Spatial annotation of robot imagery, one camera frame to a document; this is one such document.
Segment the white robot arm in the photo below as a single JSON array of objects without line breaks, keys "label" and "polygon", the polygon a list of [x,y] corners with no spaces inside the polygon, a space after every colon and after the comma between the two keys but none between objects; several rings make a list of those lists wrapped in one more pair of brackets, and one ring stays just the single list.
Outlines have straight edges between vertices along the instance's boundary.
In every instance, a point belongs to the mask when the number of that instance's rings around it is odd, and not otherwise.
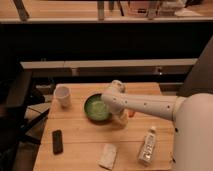
[{"label": "white robot arm", "polygon": [[101,99],[120,122],[124,121],[124,109],[173,122],[172,171],[213,171],[213,94],[128,94],[122,82],[113,80]]}]

